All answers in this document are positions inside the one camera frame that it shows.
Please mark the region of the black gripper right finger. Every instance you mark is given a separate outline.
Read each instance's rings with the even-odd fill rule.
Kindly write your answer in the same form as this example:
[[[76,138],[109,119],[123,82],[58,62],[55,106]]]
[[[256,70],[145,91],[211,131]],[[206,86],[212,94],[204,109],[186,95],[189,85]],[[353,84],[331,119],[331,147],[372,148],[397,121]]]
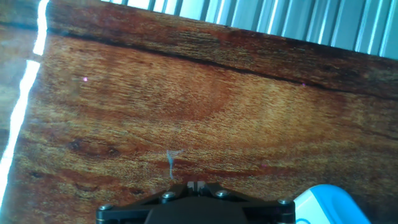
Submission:
[[[219,183],[196,183],[196,195],[206,202],[199,205],[199,213],[221,223],[295,223],[295,203],[289,199],[264,201],[231,189]]]

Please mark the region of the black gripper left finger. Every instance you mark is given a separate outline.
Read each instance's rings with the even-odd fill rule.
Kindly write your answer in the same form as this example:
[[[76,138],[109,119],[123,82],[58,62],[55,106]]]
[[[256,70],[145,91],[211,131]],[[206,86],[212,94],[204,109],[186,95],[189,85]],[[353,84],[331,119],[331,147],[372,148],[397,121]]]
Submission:
[[[197,183],[174,184],[169,189],[152,194],[144,199],[124,206],[110,203],[96,210],[96,224],[145,223],[153,209],[177,199],[197,194]]]

